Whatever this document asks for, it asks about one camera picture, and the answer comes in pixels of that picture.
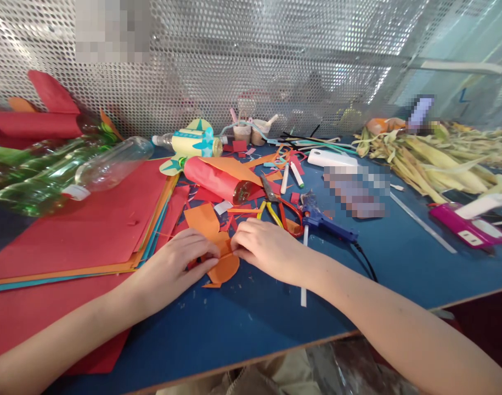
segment red paper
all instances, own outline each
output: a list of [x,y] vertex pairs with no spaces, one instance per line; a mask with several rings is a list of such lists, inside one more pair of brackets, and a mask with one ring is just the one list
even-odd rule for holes
[[0,279],[129,260],[161,196],[164,161],[144,162],[115,188],[35,221],[0,252]]
[[236,223],[236,218],[230,218],[230,226],[234,229],[234,231],[238,230],[238,224]]
[[298,172],[300,173],[301,176],[303,176],[305,174],[304,169],[302,169],[302,165],[300,164],[300,161],[298,160],[298,158],[295,155],[291,155],[291,158],[289,159],[289,161],[291,162],[292,165],[296,166],[296,169],[298,170]]
[[[95,276],[0,292],[0,355],[129,276],[130,273]],[[127,336],[128,331],[103,344],[67,374],[111,372]]]
[[234,191],[240,180],[208,165],[197,156],[190,158],[185,163],[184,173],[190,181],[215,193],[223,200],[233,202]]
[[293,192],[291,194],[291,203],[294,204],[295,206],[298,206],[298,201],[300,200],[300,194]]
[[202,200],[212,203],[221,203],[223,201],[221,197],[203,187],[198,188],[198,192],[194,195],[194,200]]
[[0,130],[16,138],[70,139],[82,136],[76,118],[77,114],[0,111]]
[[49,112],[81,113],[68,91],[50,74],[30,70],[27,72],[27,77]]
[[233,141],[233,152],[246,152],[247,142],[245,140]]
[[183,187],[177,187],[174,189],[172,197],[168,201],[167,212],[165,214],[165,219],[161,225],[159,237],[157,238],[156,251],[163,247],[170,239],[170,234],[179,221],[181,214],[183,213],[183,207],[185,203],[188,202],[190,193],[190,186],[185,185]]

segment glue gun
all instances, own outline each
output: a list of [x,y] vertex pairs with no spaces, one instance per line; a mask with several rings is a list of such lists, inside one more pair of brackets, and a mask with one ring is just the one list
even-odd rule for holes
[[346,229],[327,218],[321,213],[317,206],[317,197],[313,192],[308,192],[302,198],[302,225],[309,226],[310,229],[321,229],[344,241],[355,244],[359,233],[354,229]]

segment green plastic bottle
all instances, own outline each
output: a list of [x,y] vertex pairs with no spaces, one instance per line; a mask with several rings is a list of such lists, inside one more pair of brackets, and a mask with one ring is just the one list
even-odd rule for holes
[[81,148],[112,144],[115,139],[106,134],[93,134],[88,136],[78,137],[64,147],[60,148],[53,154],[45,155],[39,158],[28,160],[19,166],[14,172],[9,175],[10,183],[15,184],[22,182],[28,178],[34,177],[43,170],[61,160],[66,154]]
[[66,140],[49,139],[35,143],[15,155],[0,159],[0,189],[12,184],[9,175],[30,159],[52,154],[66,144]]
[[78,167],[109,149],[108,145],[102,145],[70,152],[42,173],[2,189],[0,206],[28,217],[53,214],[68,201],[61,193],[73,183]]

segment construction paper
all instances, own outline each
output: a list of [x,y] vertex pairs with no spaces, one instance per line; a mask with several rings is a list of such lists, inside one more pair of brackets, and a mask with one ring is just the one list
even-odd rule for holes
[[214,284],[225,283],[236,274],[240,267],[240,258],[233,255],[230,248],[230,237],[227,232],[217,233],[211,241],[218,246],[221,258],[218,264],[207,272],[212,281],[212,286],[205,286],[205,288],[218,287]]
[[[162,199],[160,200],[160,203],[156,208],[157,215],[153,217],[150,228],[148,230],[149,236],[153,235],[156,222],[159,220],[160,214],[161,215],[163,214],[163,208],[166,207],[168,196],[172,193],[171,187],[168,186],[168,184],[172,185],[172,181],[175,180],[171,179],[171,181],[169,181],[165,185],[165,188],[162,193]],[[132,254],[132,256],[127,262],[112,264],[107,266],[86,268],[86,269],[67,270],[65,272],[53,272],[53,273],[46,273],[32,276],[2,279],[0,280],[0,291],[5,289],[35,286],[49,282],[72,280],[75,278],[88,277],[90,275],[107,275],[107,274],[130,272],[132,271],[133,268],[137,267],[139,265],[139,262],[142,260],[142,257],[148,246],[148,241],[149,237],[146,237],[139,251],[137,253]]]
[[77,114],[0,111],[0,130],[16,138],[71,139],[82,136],[76,118]]
[[287,223],[287,229],[291,233],[298,233],[300,231],[300,224],[297,224],[295,221],[290,220],[289,218],[285,219]]
[[245,152],[247,151],[247,141],[245,140],[235,140],[233,141],[233,152]]
[[300,201],[300,194],[293,192],[291,194],[291,204],[298,206],[298,202]]
[[269,173],[268,175],[266,175],[266,178],[269,180],[269,181],[278,181],[278,180],[281,180],[284,178],[282,172],[280,171],[275,171],[273,173]]
[[200,158],[195,156],[185,163],[184,169],[185,176],[192,182],[215,193],[222,198],[222,201],[227,200],[234,202],[234,192],[242,179],[234,177],[215,166],[209,165],[203,161],[204,159],[231,159],[236,163],[240,162],[233,158]]
[[0,279],[129,260],[166,179],[160,163],[144,162],[115,188],[35,221],[0,252]]
[[27,77],[35,87],[39,97],[49,112],[80,114],[68,91],[50,74],[30,70]]
[[183,213],[183,207],[187,202],[190,193],[190,186],[185,185],[183,187],[177,187],[174,189],[172,197],[168,201],[167,212],[163,224],[159,230],[160,234],[156,242],[155,251],[163,247],[170,239],[170,234],[172,230],[176,227],[181,214]]
[[231,175],[232,177],[236,178],[237,180],[240,180],[240,181],[245,180],[245,181],[253,182],[256,185],[262,185],[262,181],[260,180],[260,178],[256,174],[251,172],[248,167],[244,166],[244,163],[237,161],[235,158],[231,158],[231,157],[203,158],[202,157],[199,159],[201,161],[208,163],[209,165],[214,166],[215,168]]
[[[129,276],[96,276],[1,292],[0,355],[77,307],[112,290]],[[119,336],[126,340],[126,334]],[[110,340],[74,365],[70,373],[111,372],[123,345],[124,341]]]
[[185,210],[185,219],[189,228],[198,230],[209,240],[213,240],[219,232],[219,221],[210,204]]
[[203,187],[198,187],[198,192],[194,195],[194,200],[209,201],[212,203],[221,203],[223,201],[223,199],[214,192],[211,192]]
[[245,162],[243,165],[247,168],[255,167],[258,165],[262,165],[265,162],[273,162],[276,159],[276,157],[277,157],[276,154],[270,154],[270,155],[262,156],[261,158],[258,158],[258,159],[254,159],[249,162]]
[[16,112],[38,112],[33,104],[23,98],[10,97],[8,104]]
[[259,208],[231,208],[227,210],[229,213],[260,213],[262,211]]
[[298,173],[303,176],[305,173],[304,173],[304,169],[302,168],[302,165],[300,164],[300,161],[298,160],[298,158],[296,157],[296,155],[291,155],[290,158],[289,158],[289,161],[296,166],[296,169],[298,170]]

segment clear plastic bottle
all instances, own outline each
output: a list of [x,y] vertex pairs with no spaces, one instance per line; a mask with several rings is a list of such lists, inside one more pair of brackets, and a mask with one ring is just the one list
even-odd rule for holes
[[84,165],[75,173],[74,183],[63,194],[83,200],[92,192],[117,186],[154,153],[154,146],[146,139],[134,136],[113,147]]

